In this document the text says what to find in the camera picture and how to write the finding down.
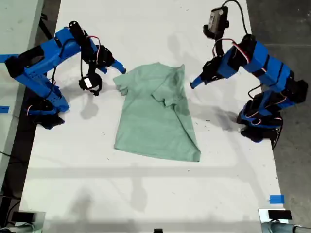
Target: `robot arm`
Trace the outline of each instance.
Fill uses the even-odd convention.
[[[106,68],[112,66],[121,73],[126,72],[106,47],[94,44],[92,37],[94,36],[89,36],[76,21],[72,21],[69,27],[58,31],[55,38],[5,60],[10,76],[38,95],[37,98],[28,100],[30,107],[27,114],[36,115],[33,118],[35,124],[42,124],[46,129],[51,129],[64,123],[58,117],[58,113],[68,110],[69,105],[59,87],[55,85],[54,75],[56,67],[68,58],[81,52],[81,66],[84,61],[89,65],[89,70],[86,76],[83,76],[81,71],[79,86],[83,90],[91,91],[95,96],[99,95],[102,88],[102,79],[95,72],[96,69],[107,73]],[[51,69],[54,69],[52,83],[46,77],[46,73]]]
[[[303,80],[295,81],[294,73],[281,61],[270,56],[268,49],[253,35],[248,34],[246,28],[242,42],[234,42],[232,48],[224,54],[221,43],[224,29],[228,26],[227,8],[224,4],[212,10],[209,25],[204,26],[203,32],[205,36],[215,40],[217,56],[204,65],[203,72],[190,86],[194,89],[201,83],[228,79],[237,73],[240,67],[252,73],[260,80],[261,85],[268,87],[268,90],[255,95],[253,100],[247,102],[239,113],[237,123],[246,125],[241,132],[243,136],[255,142],[270,138],[275,146],[283,125],[279,111],[304,102],[308,84]]]

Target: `cable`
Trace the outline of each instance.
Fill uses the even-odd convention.
[[[98,64],[98,55],[99,55],[99,50],[101,49],[101,40],[97,36],[94,36],[94,35],[89,35],[89,36],[87,36],[87,38],[96,38],[96,39],[98,39],[99,47],[98,47],[97,55],[96,55],[96,64]]]
[[[261,86],[263,86],[263,84],[260,84],[259,86],[256,86],[255,88],[249,90],[249,91],[247,92],[248,96],[249,96],[251,99],[254,99],[254,97],[252,97],[252,96],[250,95],[250,93],[251,93],[252,91],[256,90],[257,88],[261,87]]]
[[[233,39],[230,39],[230,38],[220,38],[220,39],[216,40],[216,41],[215,41],[215,44],[214,44],[214,46],[213,46],[213,49],[212,49],[213,57],[216,57],[215,52],[214,52],[214,49],[215,49],[216,44],[217,44],[219,41],[222,41],[222,40],[231,40],[232,42],[235,43],[235,41],[234,41]]]
[[[8,218],[9,218],[9,216],[10,216],[11,211],[12,211],[13,208],[14,208],[15,206],[17,206],[18,204],[20,204],[20,201],[16,202],[16,203],[9,209],[9,211],[8,211],[8,213],[7,213],[7,215],[6,215],[6,218],[5,218],[5,222],[4,222],[4,225],[5,225],[5,226],[7,225]]]
[[[5,196],[5,195],[0,195],[0,197],[20,200],[20,198],[17,198],[17,197],[10,197],[10,196]]]
[[[51,80],[52,78],[49,78],[49,80]],[[56,85],[56,80],[54,80],[54,85]]]
[[[64,53],[64,51],[65,51],[65,46],[66,46],[66,44],[67,44],[68,42],[70,42],[70,41],[76,41],[76,40],[73,39],[73,38],[70,38],[70,39],[67,39],[67,40],[64,42],[64,44],[63,44],[63,46],[62,46],[62,49],[61,49],[61,51],[60,51],[60,53],[59,53],[59,57],[60,57],[60,58],[62,57],[62,55],[63,55],[63,53]],[[50,92],[49,92],[48,95],[43,99],[43,101],[45,101],[45,100],[50,96],[50,94],[51,94],[52,91],[53,91],[53,87],[54,87],[55,84],[56,84],[55,72],[56,72],[56,67],[54,67],[54,71],[53,71],[53,75],[52,75],[52,86],[51,86],[51,88],[50,88]]]
[[[27,114],[26,114],[26,116],[28,116],[29,109],[30,109],[32,106],[33,106],[33,104],[32,104],[32,105],[30,105],[30,106],[27,108]]]
[[[81,79],[83,79],[83,71],[82,71],[82,53],[81,53],[81,57],[80,57],[80,74],[81,74]]]
[[[216,56],[216,55],[215,55],[215,52],[214,52],[216,43],[218,43],[219,41],[222,41],[222,40],[231,40],[233,46],[236,47],[237,50],[243,55],[243,57],[246,59],[247,63],[248,63],[248,64],[250,63],[250,59],[248,58],[248,56],[246,55],[246,53],[240,48],[240,46],[239,46],[233,39],[230,39],[230,38],[220,38],[220,39],[218,39],[218,40],[215,41],[215,44],[214,44],[213,49],[212,49],[213,57]]]
[[[53,87],[55,86],[55,83],[56,83],[56,82],[54,82],[54,81],[55,81],[55,78],[54,78],[55,72],[56,72],[56,67],[54,67],[54,71],[53,71],[53,75],[52,75],[52,86],[51,86],[51,88],[50,88],[50,92],[49,92],[48,95],[43,99],[43,101],[45,101],[45,100],[50,96],[50,94],[51,94],[52,91],[53,91]]]
[[[278,132],[278,135],[277,135],[276,141],[274,142],[274,144],[273,144],[273,146],[272,146],[272,149],[274,149],[274,148],[276,147],[277,142],[278,142],[278,140],[279,140],[279,138],[280,138],[280,135],[281,135],[282,129],[283,129],[283,119],[282,119],[282,118],[278,118],[278,117],[277,117],[277,118],[275,118],[275,119],[281,120],[281,121],[282,121],[282,123],[281,123],[281,127],[280,127],[280,129],[279,129],[279,132]]]
[[[227,0],[227,1],[225,1],[225,2],[222,4],[222,7],[223,7],[226,3],[231,2],[231,1],[235,2],[235,3],[239,6],[239,9],[240,9],[240,11],[241,11],[242,23],[243,23],[244,31],[245,31],[246,35],[248,35],[247,29],[246,29],[246,26],[245,26],[245,21],[244,21],[244,13],[243,13],[242,7],[241,7],[241,5],[239,4],[239,2],[236,1],[236,0]]]
[[[70,42],[70,41],[76,41],[76,40],[73,39],[73,38],[70,38],[70,39],[67,39],[67,40],[64,42],[64,44],[63,44],[63,46],[62,46],[62,49],[60,50],[60,54],[59,54],[59,57],[60,57],[60,58],[62,57],[62,55],[63,55],[63,53],[64,53],[65,45],[66,45],[68,42]]]
[[[15,157],[15,156],[13,156],[13,155],[10,155],[10,154],[7,154],[7,153],[4,153],[4,152],[2,152],[2,151],[0,151],[0,153],[1,153],[1,154],[3,154],[3,155],[5,155],[5,156],[8,156],[8,157],[10,157],[10,158],[14,158],[14,159],[16,159],[16,160],[19,160],[22,164],[27,164],[27,162],[22,161],[21,159],[19,159],[19,158]]]

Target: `gray floor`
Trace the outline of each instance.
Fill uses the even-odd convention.
[[[270,54],[286,63],[297,79],[311,83],[311,1],[247,0],[252,32],[269,47]],[[60,0],[45,0],[43,13],[54,34]],[[45,41],[38,30],[36,44]],[[284,129],[275,148],[276,169],[285,207],[294,223],[311,227],[311,94],[307,101],[282,112]]]

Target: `red wire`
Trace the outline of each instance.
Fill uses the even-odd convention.
[[[98,64],[98,54],[99,54],[99,50],[101,49],[101,40],[97,36],[94,36],[94,35],[89,35],[87,38],[96,38],[96,39],[98,39],[99,47],[98,47],[97,55],[96,55],[96,64]]]
[[[216,43],[218,41],[221,41],[221,40],[231,40],[232,41],[232,44],[234,47],[237,48],[237,50],[239,50],[239,52],[243,55],[243,57],[246,59],[247,63],[250,63],[250,59],[248,58],[248,56],[245,54],[245,52],[240,48],[240,46],[233,40],[233,39],[230,39],[230,38],[221,38],[221,39],[218,39],[215,41],[215,44],[213,46],[213,49],[212,49],[212,52],[213,52],[213,57],[216,57],[215,55],[215,52],[214,52],[214,48],[216,46]]]

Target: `blue tape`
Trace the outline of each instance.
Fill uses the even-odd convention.
[[[284,204],[284,195],[270,195],[270,204]]]
[[[9,108],[9,106],[0,106],[0,113],[8,113]]]

